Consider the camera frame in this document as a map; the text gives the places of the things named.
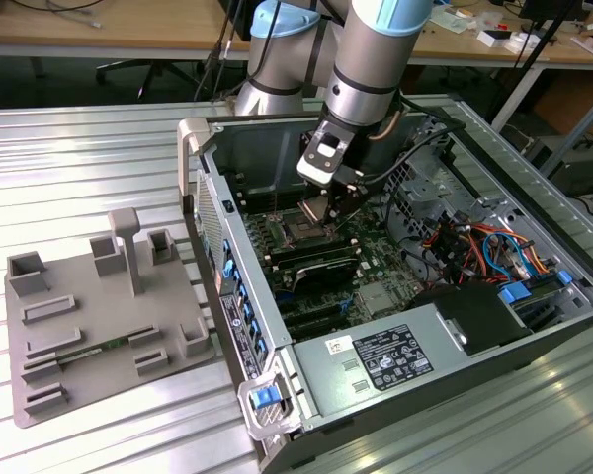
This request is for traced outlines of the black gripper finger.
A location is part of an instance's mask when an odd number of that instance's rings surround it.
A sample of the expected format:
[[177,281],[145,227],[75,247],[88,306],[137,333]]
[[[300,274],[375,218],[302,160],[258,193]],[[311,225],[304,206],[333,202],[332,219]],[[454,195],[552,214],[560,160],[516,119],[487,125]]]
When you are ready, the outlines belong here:
[[358,210],[369,197],[364,175],[358,170],[337,170],[328,189],[327,222]]

